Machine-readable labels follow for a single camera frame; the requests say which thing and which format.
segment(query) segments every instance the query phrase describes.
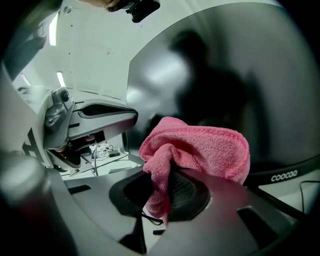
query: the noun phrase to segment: pink cloth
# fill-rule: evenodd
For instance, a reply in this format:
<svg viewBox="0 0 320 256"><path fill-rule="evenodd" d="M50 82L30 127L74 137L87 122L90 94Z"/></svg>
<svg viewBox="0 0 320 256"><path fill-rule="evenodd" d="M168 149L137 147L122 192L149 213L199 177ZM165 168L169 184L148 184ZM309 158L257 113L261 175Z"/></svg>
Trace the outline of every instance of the pink cloth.
<svg viewBox="0 0 320 256"><path fill-rule="evenodd" d="M240 184L250 168L248 142L237 131L189 126L173 117L164 117L159 122L142 143L139 154L146 162L143 170L151 174L154 192L146 207L155 218L166 219L170 212L171 163Z"/></svg>

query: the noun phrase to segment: tv screen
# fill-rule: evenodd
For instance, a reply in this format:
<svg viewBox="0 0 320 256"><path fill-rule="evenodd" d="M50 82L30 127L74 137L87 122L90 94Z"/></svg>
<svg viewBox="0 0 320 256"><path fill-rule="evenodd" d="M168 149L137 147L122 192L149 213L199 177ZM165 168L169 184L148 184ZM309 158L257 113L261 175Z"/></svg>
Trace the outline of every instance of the tv screen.
<svg viewBox="0 0 320 256"><path fill-rule="evenodd" d="M139 156L162 117L236 130L250 146L250 173L279 170L320 154L320 74L286 10L242 2L173 24L131 61L127 133Z"/></svg>

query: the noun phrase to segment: black camera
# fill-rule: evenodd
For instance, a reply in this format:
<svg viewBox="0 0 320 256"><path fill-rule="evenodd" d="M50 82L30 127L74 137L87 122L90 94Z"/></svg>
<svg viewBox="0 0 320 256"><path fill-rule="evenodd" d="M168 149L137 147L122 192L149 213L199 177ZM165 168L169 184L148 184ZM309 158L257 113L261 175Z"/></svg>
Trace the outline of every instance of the black camera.
<svg viewBox="0 0 320 256"><path fill-rule="evenodd" d="M156 0L121 0L115 7L108 8L108 11L116 12L126 9L126 13L131 14L132 21L139 23L158 10L160 6L160 3Z"/></svg>

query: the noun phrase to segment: hand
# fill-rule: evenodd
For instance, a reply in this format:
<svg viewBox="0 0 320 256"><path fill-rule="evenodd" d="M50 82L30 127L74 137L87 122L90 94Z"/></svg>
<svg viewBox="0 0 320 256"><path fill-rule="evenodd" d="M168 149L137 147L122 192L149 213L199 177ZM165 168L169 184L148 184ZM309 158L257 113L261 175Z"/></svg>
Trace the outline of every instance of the hand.
<svg viewBox="0 0 320 256"><path fill-rule="evenodd" d="M112 8L115 7L120 0L79 0L80 2L86 2L95 7L102 7L102 8Z"/></svg>

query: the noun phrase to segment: light fixture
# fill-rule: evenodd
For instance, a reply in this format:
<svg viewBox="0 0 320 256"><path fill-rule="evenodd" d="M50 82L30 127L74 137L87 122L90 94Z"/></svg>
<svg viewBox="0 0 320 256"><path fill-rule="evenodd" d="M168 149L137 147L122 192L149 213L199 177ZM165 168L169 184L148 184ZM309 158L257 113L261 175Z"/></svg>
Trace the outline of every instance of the light fixture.
<svg viewBox="0 0 320 256"><path fill-rule="evenodd" d="M57 72L56 76L58 77L59 83L61 87L66 87L64 77L62 76L62 72Z"/></svg>
<svg viewBox="0 0 320 256"><path fill-rule="evenodd" d="M49 42L51 46L57 45L57 25L58 25L59 12L54 16L49 26Z"/></svg>
<svg viewBox="0 0 320 256"><path fill-rule="evenodd" d="M26 78L24 73L21 73L20 75L21 75L23 81L27 84L27 86L31 86L31 83L28 81L28 79Z"/></svg>

